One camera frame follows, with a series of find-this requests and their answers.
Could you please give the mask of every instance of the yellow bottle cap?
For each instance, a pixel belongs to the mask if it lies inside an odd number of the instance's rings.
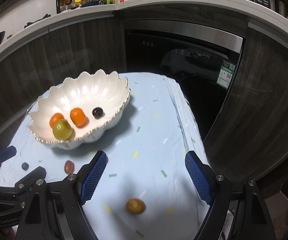
[[[77,6],[77,5],[80,5],[82,4],[82,0],[75,0],[74,4]]]

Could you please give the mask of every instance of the qr code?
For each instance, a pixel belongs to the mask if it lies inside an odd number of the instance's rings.
[[[236,67],[236,66],[235,66],[234,64],[232,64],[232,63],[230,64],[230,70],[233,70],[233,71],[234,71],[234,70],[235,70],[235,67]]]

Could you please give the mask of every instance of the white bowl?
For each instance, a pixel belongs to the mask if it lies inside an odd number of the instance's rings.
[[[37,111],[30,113],[32,125],[28,130],[36,140],[50,147],[69,150],[82,143],[95,142],[105,130],[119,122],[130,94],[127,78],[120,79],[116,71],[109,75],[101,69],[93,75],[83,72],[76,79],[66,78],[60,87],[51,87],[49,95],[37,101]],[[88,118],[82,128],[77,128],[70,119],[70,112],[75,107],[81,108]],[[104,111],[100,119],[95,119],[92,114],[96,107]],[[60,141],[53,135],[49,120],[55,113],[62,113],[73,128],[68,140]]]

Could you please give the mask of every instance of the scalloped bowl rim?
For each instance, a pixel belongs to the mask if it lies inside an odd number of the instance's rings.
[[[98,72],[103,72],[106,76],[109,76],[109,75],[111,75],[112,73],[116,73],[117,76],[118,76],[118,80],[121,80],[121,78],[119,77],[119,74],[118,74],[116,71],[112,71],[110,74],[106,74],[105,71],[102,70],[102,69],[97,70],[94,74],[90,74],[90,73],[88,73],[88,72],[86,72],[86,71],[83,71],[82,73],[80,73],[80,75],[79,75],[77,78],[71,78],[71,77],[65,78],[64,81],[63,81],[63,83],[61,83],[59,87],[57,87],[57,86],[51,86],[51,88],[50,88],[49,91],[48,91],[48,95],[47,95],[46,97],[44,97],[44,98],[39,98],[39,99],[37,100],[37,109],[36,109],[36,111],[34,111],[34,112],[37,112],[38,109],[39,109],[39,106],[38,106],[39,100],[41,100],[41,99],[47,99],[47,98],[49,97],[49,94],[50,94],[51,89],[54,89],[54,88],[55,88],[55,89],[58,89],[58,88],[62,87],[62,86],[64,85],[64,82],[65,82],[66,80],[68,80],[68,79],[70,79],[70,80],[77,80],[82,74],[88,74],[89,76],[94,76],[94,75],[95,75],[96,73],[98,73]],[[128,79],[127,79],[127,77],[124,77],[124,78],[122,78],[122,79],[126,79],[126,87],[125,87],[125,89],[127,90]],[[122,106],[115,112],[115,114],[113,115],[113,117],[112,117],[109,121],[106,121],[106,122],[105,122],[103,125],[101,125],[101,126],[98,126],[98,127],[96,127],[96,128],[93,128],[93,129],[89,130],[89,131],[86,132],[83,136],[75,137],[75,138],[72,139],[72,140],[46,141],[46,140],[40,139],[39,136],[30,129],[30,126],[33,126],[33,125],[34,125],[34,121],[33,121],[33,119],[31,118],[31,113],[34,113],[34,112],[29,113],[29,118],[31,119],[32,124],[28,126],[28,130],[35,136],[35,139],[36,139],[37,141],[42,142],[42,143],[46,143],[46,144],[54,144],[54,145],[55,145],[55,144],[59,144],[59,143],[70,143],[70,142],[75,142],[75,141],[78,141],[78,140],[83,140],[84,138],[86,138],[87,136],[89,136],[89,135],[90,135],[92,132],[94,132],[95,130],[105,128],[105,126],[108,125],[108,124],[117,116],[117,114],[126,106],[130,95],[131,95],[131,89],[128,89],[127,97],[126,97],[126,99],[124,100],[124,102],[122,103]]]

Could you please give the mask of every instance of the dark berry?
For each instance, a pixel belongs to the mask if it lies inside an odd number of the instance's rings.
[[[75,170],[75,165],[72,161],[65,162],[64,171],[66,174],[72,174]]]
[[[23,169],[24,171],[27,171],[28,168],[29,168],[28,163],[23,163],[23,164],[22,164],[22,169]]]
[[[96,119],[101,118],[104,114],[103,109],[100,107],[94,108],[92,114]]]

